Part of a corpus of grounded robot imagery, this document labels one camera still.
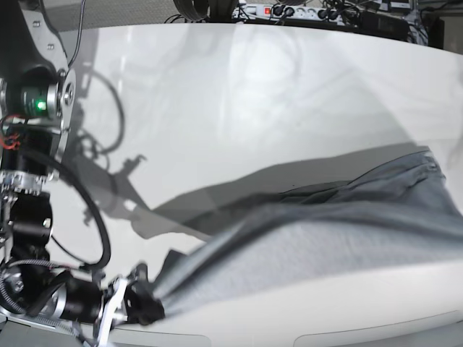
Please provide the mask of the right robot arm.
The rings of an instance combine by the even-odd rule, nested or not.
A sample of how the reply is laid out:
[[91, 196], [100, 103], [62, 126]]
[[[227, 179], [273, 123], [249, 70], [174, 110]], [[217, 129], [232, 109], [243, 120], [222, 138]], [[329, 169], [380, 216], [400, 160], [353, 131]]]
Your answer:
[[[109, 234], [62, 161], [75, 103], [73, 63], [42, 1], [1, 3], [1, 313], [43, 323], [148, 325], [165, 312], [139, 274], [101, 288]], [[76, 190], [95, 221], [102, 246], [95, 262], [51, 261], [54, 217], [43, 185], [53, 178]]]

